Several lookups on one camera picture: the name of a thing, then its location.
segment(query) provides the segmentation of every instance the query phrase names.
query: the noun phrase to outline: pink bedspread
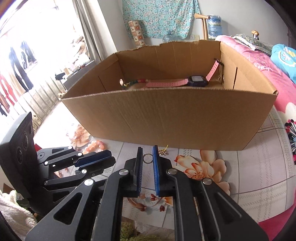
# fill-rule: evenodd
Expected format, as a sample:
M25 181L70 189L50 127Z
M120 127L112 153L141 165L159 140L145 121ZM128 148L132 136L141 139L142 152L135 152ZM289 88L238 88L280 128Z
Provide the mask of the pink bedspread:
M279 95L274 105L283 123L291 122L291 119L296 120L296 85L270 60L270 57L260 51L249 49L246 45L241 44L229 36L220 35L216 40L224 42L243 55L276 87ZM273 240L286 224L295 205L296 197L294 205L291 208L271 219L259 223L260 227L267 233L269 240Z
M270 57L260 51L251 50L229 36L220 35L216 40L226 43L243 55L276 87L279 95L274 105L284 124L289 119L296 119L296 85L270 60Z

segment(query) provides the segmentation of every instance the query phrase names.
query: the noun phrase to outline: floral cloth hanging on wall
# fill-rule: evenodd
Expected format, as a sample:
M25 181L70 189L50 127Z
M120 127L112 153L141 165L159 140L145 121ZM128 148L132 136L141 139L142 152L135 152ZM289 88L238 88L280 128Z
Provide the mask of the floral cloth hanging on wall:
M194 13L200 13L197 0L123 0L123 18L130 38L128 22L138 19L143 36L162 38L169 31L187 37Z

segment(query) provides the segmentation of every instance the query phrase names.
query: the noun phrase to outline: patterned tissue box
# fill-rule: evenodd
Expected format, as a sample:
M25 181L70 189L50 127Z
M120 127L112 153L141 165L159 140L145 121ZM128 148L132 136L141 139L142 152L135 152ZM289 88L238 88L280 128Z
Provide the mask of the patterned tissue box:
M142 34L142 29L138 20L132 20L128 22L128 25L131 28L131 34L133 35L133 39L136 43L137 48L141 48L145 46L144 37Z

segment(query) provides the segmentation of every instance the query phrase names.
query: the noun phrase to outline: watch face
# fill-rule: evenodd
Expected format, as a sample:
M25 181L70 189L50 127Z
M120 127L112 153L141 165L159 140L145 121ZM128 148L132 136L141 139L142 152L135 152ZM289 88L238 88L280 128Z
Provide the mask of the watch face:
M195 75L195 76L192 76L191 78L193 82L204 81L204 77L201 75Z

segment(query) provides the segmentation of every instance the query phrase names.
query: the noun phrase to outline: green fuzzy toy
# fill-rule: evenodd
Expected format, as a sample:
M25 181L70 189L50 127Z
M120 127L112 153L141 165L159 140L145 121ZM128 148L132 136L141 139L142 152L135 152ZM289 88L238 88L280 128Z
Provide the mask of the green fuzzy toy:
M120 241L161 241L161 239L154 235L132 237L134 228L131 223L122 222L120 231Z

